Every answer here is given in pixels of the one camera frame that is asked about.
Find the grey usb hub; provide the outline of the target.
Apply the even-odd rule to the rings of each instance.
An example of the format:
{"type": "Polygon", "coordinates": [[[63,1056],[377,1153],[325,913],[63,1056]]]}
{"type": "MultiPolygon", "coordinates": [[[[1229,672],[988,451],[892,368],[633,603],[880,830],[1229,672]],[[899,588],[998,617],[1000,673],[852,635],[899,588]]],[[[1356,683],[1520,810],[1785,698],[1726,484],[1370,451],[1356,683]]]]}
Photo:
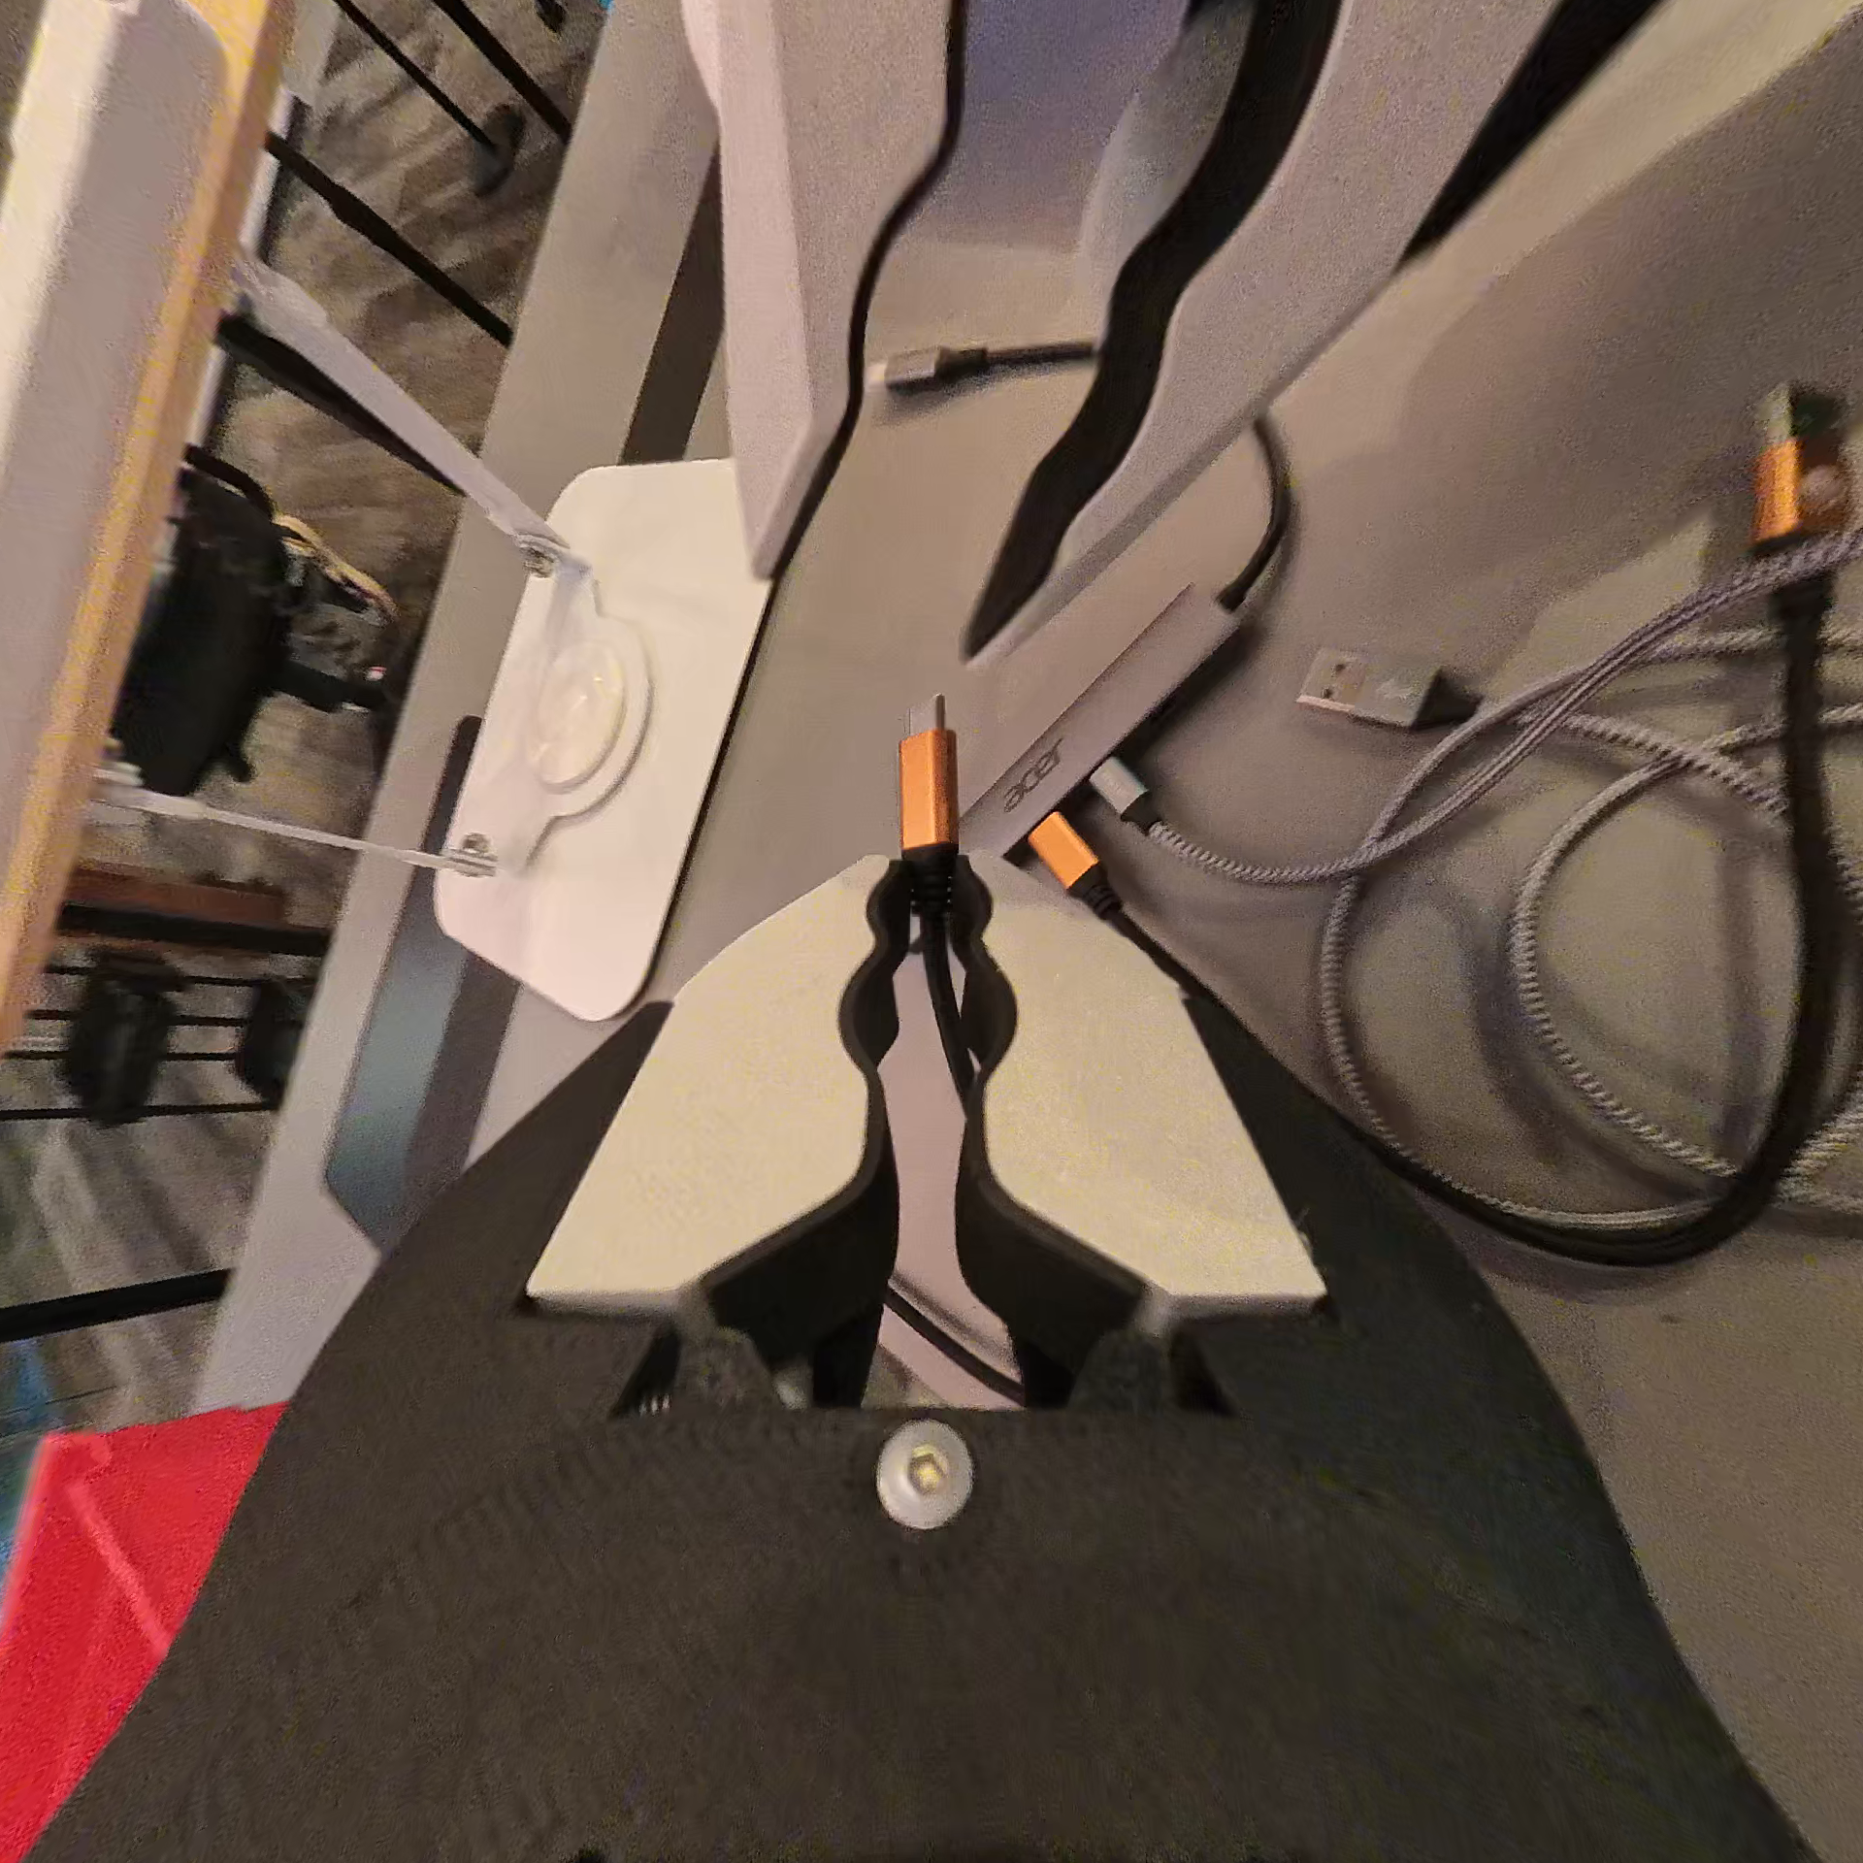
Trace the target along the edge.
{"type": "Polygon", "coordinates": [[[1027,644],[984,680],[989,710],[963,752],[966,850],[1009,852],[1244,626],[1244,612],[1183,588],[1118,650],[1027,644]]]}

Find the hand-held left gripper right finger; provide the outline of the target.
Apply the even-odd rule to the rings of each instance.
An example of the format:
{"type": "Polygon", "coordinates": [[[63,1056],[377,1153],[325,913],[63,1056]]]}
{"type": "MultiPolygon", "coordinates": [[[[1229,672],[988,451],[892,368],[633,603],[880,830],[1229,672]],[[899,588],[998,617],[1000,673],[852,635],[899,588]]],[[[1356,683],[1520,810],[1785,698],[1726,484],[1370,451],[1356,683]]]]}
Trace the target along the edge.
{"type": "Polygon", "coordinates": [[[1183,989],[998,855],[962,863],[962,1272],[1017,1345],[1297,1316],[1325,1281],[1183,989]]]}

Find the black office chair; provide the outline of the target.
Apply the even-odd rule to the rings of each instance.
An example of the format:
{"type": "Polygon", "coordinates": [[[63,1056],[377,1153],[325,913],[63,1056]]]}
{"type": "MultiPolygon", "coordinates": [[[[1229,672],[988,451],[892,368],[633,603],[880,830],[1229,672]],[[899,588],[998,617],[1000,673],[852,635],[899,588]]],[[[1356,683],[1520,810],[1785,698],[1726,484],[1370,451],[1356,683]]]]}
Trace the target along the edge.
{"type": "Polygon", "coordinates": [[[381,583],[200,447],[184,449],[170,527],[109,724],[141,787],[186,798],[219,770],[247,781],[273,698],[358,710],[383,740],[406,637],[381,583]]]}

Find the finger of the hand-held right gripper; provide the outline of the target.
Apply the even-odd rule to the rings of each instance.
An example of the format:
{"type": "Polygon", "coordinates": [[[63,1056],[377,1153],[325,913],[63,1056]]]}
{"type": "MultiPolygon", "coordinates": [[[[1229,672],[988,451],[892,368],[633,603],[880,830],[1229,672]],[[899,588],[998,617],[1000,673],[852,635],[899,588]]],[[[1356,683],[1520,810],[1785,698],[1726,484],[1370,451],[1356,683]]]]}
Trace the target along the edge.
{"type": "Polygon", "coordinates": [[[1093,382],[977,600],[1005,655],[1100,576],[1631,34],[1631,4],[1255,4],[1187,177],[1121,259],[1093,382]]]}
{"type": "Polygon", "coordinates": [[[728,416],[750,568],[778,573],[857,411],[874,280],[943,162],[960,4],[687,1],[717,123],[728,416]]]}

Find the red plastic bin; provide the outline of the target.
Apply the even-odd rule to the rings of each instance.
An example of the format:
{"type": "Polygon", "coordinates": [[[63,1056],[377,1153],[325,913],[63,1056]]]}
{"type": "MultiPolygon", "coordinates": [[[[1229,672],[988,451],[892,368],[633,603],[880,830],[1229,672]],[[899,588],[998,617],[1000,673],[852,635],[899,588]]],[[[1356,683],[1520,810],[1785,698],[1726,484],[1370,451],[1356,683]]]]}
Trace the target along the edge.
{"type": "Polygon", "coordinates": [[[285,1406],[37,1449],[5,1583],[2,1857],[24,1858],[152,1680],[285,1406]]]}

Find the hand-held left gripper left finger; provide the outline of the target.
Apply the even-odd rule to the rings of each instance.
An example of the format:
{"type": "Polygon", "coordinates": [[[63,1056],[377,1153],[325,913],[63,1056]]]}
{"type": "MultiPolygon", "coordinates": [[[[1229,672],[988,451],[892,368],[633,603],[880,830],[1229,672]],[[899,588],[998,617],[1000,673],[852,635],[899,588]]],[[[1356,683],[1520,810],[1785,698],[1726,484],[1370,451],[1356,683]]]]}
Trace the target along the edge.
{"type": "Polygon", "coordinates": [[[891,861],[867,855],[670,1002],[525,1278],[541,1310],[814,1355],[891,1281],[891,861]]]}

